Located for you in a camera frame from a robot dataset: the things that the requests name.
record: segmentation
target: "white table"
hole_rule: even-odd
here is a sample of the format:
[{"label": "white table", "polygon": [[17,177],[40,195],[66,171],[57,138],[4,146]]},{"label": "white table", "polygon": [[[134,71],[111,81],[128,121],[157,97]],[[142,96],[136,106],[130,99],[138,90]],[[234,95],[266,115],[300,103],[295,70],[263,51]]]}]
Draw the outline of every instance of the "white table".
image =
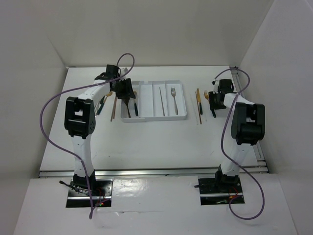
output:
[{"label": "white table", "polygon": [[[115,179],[112,207],[96,209],[92,220],[90,208],[65,208],[68,188],[60,179],[32,179],[14,235],[296,235],[277,176],[254,176],[266,203],[251,221],[235,218],[228,205],[201,206],[197,176]],[[261,208],[260,190],[246,174],[240,178],[245,204],[233,209],[253,216]]]},{"label": "white table", "polygon": [[[180,80],[183,83],[187,119],[123,123],[120,118],[121,101],[119,100],[115,120],[110,122],[114,100],[112,95],[108,98],[101,115],[96,118],[96,130],[91,138],[94,168],[112,170],[218,167],[224,159],[220,142],[228,109],[216,111],[217,118],[213,118],[209,111],[209,104],[204,99],[203,90],[212,91],[213,78],[227,68],[229,67],[135,67],[129,74],[132,81]],[[105,68],[69,68],[63,90],[92,84],[94,78],[104,71]],[[221,77],[232,79],[229,71]],[[205,121],[202,116],[202,125],[196,124],[192,107],[196,104],[197,88],[200,89],[202,107],[207,117]],[[73,148],[70,136],[64,128],[66,99],[82,92],[83,90],[80,90],[61,96],[50,132],[53,141],[69,150]],[[229,129],[225,136],[225,149],[228,153],[235,144]],[[259,158],[251,147],[243,165],[257,166],[256,156]],[[74,170],[73,156],[48,143],[40,170]]]}]

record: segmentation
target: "gold fork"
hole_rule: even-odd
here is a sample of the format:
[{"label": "gold fork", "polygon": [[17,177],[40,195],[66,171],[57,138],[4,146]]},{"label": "gold fork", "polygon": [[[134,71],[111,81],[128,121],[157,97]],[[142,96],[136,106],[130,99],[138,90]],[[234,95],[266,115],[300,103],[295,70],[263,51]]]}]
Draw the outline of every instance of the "gold fork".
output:
[{"label": "gold fork", "polygon": [[175,100],[176,91],[175,91],[175,88],[174,88],[174,87],[172,87],[171,94],[172,94],[172,97],[174,98],[175,113],[176,113],[176,115],[178,115],[178,109],[177,109],[177,104],[176,104],[176,100]]},{"label": "gold fork", "polygon": [[204,91],[204,97],[207,99],[207,101],[209,101],[209,94],[207,90]]}]

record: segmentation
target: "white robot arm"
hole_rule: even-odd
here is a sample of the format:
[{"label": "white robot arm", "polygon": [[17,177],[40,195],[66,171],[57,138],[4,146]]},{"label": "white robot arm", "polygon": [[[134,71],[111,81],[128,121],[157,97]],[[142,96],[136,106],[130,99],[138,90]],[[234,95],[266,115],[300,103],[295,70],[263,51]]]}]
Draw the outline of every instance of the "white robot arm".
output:
[{"label": "white robot arm", "polygon": [[[262,140],[265,134],[265,107],[263,104],[252,103],[241,95],[237,95],[230,79],[217,80],[214,83],[214,91],[209,92],[210,110],[214,117],[214,110],[231,108],[237,96],[236,104],[233,106],[233,119],[231,125],[231,136],[236,140],[230,158],[241,165],[252,145]],[[237,184],[240,168],[231,160],[225,159],[215,174],[216,184]]]},{"label": "white robot arm", "polygon": [[[94,84],[103,83],[104,80],[113,80],[127,71],[127,68],[121,70],[117,66],[107,65],[106,72],[97,76]],[[67,98],[64,126],[72,137],[74,153],[82,158],[88,174],[88,179],[86,179],[81,161],[75,158],[73,183],[76,187],[87,188],[86,180],[89,180],[92,189],[95,187],[95,172],[90,149],[91,135],[96,126],[94,107],[110,91],[114,91],[119,99],[135,98],[130,78],[94,86],[78,97]]]}]

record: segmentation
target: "knife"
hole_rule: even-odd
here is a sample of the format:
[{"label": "knife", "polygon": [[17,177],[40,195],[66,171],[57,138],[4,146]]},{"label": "knife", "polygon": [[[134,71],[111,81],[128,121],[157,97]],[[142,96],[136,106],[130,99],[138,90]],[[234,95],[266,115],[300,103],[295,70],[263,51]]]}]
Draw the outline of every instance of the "knife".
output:
[{"label": "knife", "polygon": [[199,102],[200,114],[202,115],[203,111],[202,111],[202,106],[201,106],[201,97],[200,97],[199,88],[197,89],[197,102]]}]

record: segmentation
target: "cutlery tray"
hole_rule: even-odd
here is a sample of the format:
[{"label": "cutlery tray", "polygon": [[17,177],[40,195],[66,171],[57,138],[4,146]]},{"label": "cutlery tray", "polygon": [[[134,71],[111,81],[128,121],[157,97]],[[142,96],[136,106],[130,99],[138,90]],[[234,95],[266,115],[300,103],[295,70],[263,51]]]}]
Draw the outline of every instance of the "cutlery tray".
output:
[{"label": "cutlery tray", "polygon": [[[144,121],[171,121],[184,120],[187,117],[185,97],[183,94],[182,83],[180,81],[139,81],[132,82],[133,90],[137,92],[136,104],[138,116],[135,115],[134,99],[129,100],[128,116],[126,104],[122,101],[121,118],[123,122],[144,122]],[[160,88],[163,99],[164,113],[162,109]],[[176,104],[178,115],[175,113],[174,98],[171,89],[176,90]]]}]

